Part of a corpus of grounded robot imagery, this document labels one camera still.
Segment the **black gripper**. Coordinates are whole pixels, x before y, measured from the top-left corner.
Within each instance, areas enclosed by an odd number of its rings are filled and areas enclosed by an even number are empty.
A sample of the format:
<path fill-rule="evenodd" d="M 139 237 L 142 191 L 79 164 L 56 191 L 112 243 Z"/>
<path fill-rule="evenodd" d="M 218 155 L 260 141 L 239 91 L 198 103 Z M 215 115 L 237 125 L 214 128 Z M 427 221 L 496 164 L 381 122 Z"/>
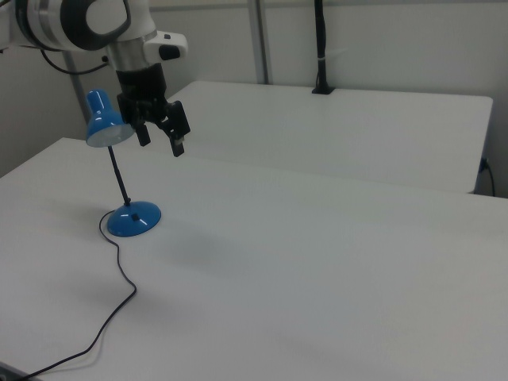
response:
<path fill-rule="evenodd" d="M 145 122 L 156 124 L 168 137 L 174 157 L 185 149 L 185 136 L 191 131 L 183 104 L 168 103 L 167 84 L 160 63 L 138 71 L 116 71 L 121 86 L 117 96 L 122 118 L 136 132 L 141 147 L 151 143 Z"/>

